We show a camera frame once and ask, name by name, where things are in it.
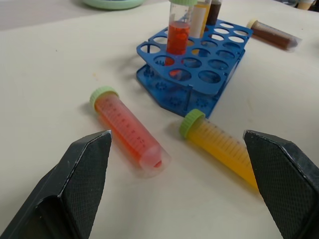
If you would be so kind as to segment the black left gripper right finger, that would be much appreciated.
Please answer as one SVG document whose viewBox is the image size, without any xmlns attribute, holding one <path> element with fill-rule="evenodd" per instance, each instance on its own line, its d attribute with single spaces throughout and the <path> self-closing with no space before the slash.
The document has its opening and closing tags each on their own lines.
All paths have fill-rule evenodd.
<svg viewBox="0 0 319 239">
<path fill-rule="evenodd" d="M 319 168 L 293 142 L 246 130 L 259 192 L 283 239 L 319 239 Z"/>
</svg>

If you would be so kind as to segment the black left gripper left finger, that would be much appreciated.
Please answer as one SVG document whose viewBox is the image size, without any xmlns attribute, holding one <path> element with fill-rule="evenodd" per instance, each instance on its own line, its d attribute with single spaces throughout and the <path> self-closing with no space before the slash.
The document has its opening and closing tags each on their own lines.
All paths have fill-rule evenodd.
<svg viewBox="0 0 319 239">
<path fill-rule="evenodd" d="M 103 195 L 111 143 L 109 130 L 73 142 L 0 239 L 88 239 Z"/>
</svg>

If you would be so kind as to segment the yellow liquid tube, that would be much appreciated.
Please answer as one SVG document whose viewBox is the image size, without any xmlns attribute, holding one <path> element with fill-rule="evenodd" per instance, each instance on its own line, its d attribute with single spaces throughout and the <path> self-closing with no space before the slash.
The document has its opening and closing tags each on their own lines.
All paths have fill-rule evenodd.
<svg viewBox="0 0 319 239">
<path fill-rule="evenodd" d="M 212 0 L 198 0 L 194 6 L 189 36 L 192 38 L 201 38 L 204 33 L 208 13 Z"/>
<path fill-rule="evenodd" d="M 179 132 L 258 190 L 246 146 L 210 122 L 202 111 L 191 110 L 184 117 Z"/>
</svg>

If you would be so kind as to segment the red liquid tube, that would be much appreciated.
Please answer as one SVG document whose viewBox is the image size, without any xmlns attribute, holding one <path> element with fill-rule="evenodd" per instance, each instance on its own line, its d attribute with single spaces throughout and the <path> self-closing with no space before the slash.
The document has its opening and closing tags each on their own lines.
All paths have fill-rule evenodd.
<svg viewBox="0 0 319 239">
<path fill-rule="evenodd" d="M 109 86 L 97 88 L 90 96 L 90 104 L 100 121 L 112 132 L 118 148 L 143 177 L 163 172 L 171 157 L 121 101 Z"/>
<path fill-rule="evenodd" d="M 172 55 L 186 52 L 191 17 L 197 0 L 169 0 L 169 23 L 166 51 Z"/>
</svg>

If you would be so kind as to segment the blue tube rack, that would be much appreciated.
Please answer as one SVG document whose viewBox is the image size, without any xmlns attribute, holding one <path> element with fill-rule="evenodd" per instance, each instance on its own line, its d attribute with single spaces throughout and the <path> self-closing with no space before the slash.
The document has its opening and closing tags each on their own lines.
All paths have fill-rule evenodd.
<svg viewBox="0 0 319 239">
<path fill-rule="evenodd" d="M 185 116 L 199 109 L 210 117 L 215 105 L 245 54 L 252 36 L 249 28 L 218 20 L 208 25 L 202 38 L 190 38 L 184 55 L 166 52 L 163 29 L 137 47 L 145 65 L 137 80 L 157 104 Z"/>
</svg>

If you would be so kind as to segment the beige cup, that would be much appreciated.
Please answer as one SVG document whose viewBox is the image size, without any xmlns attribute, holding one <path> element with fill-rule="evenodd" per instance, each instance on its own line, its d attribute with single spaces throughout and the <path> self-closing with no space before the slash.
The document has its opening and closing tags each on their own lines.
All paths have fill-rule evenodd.
<svg viewBox="0 0 319 239">
<path fill-rule="evenodd" d="M 314 1 L 315 0 L 299 0 L 297 8 L 302 10 L 308 10 L 312 6 Z"/>
</svg>

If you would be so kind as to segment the mint green plate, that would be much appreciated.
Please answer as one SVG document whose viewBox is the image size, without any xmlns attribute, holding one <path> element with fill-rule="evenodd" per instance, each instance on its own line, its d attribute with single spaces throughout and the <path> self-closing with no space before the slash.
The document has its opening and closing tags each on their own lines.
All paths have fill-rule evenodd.
<svg viewBox="0 0 319 239">
<path fill-rule="evenodd" d="M 88 6 L 105 10 L 125 10 L 142 5 L 145 0 L 82 0 Z"/>
</svg>

